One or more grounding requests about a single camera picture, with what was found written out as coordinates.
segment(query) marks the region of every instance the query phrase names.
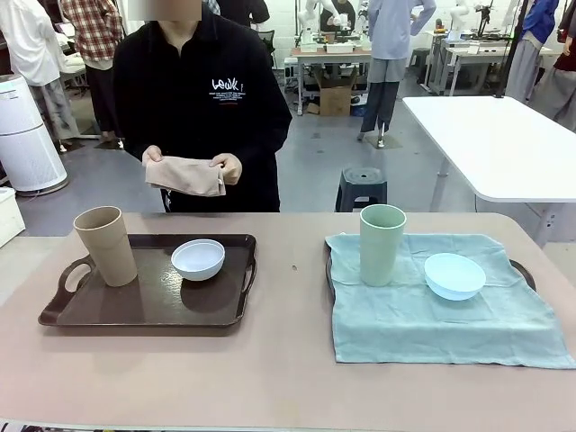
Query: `light blue bowl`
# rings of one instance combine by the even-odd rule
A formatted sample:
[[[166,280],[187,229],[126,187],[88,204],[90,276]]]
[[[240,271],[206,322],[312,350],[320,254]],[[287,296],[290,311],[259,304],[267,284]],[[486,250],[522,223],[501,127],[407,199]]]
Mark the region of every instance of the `light blue bowl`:
[[[436,254],[424,263],[430,289],[447,300],[468,300],[486,284],[484,270],[465,256]]]
[[[222,269],[225,255],[224,246],[217,241],[193,240],[174,251],[172,266],[188,281],[205,281]]]

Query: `white air purifier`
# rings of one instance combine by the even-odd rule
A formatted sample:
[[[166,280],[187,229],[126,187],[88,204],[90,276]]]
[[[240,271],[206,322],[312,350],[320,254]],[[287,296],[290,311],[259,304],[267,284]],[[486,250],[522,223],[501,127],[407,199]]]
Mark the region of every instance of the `white air purifier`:
[[[48,194],[68,183],[66,170],[26,81],[0,76],[0,162],[22,195]]]

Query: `green cup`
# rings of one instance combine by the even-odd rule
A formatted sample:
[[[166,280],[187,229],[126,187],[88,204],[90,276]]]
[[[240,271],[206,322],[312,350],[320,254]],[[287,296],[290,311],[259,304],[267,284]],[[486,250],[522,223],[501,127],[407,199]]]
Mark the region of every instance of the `green cup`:
[[[365,284],[384,286],[392,279],[406,213],[386,204],[369,205],[360,213],[360,276]]]

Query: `red plaid shirt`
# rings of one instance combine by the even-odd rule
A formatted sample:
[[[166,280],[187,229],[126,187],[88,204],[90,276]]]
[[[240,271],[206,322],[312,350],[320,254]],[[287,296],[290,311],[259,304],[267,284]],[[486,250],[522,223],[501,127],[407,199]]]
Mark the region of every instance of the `red plaid shirt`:
[[[84,59],[114,58],[124,33],[113,0],[63,0],[62,12],[76,29],[76,49]]]

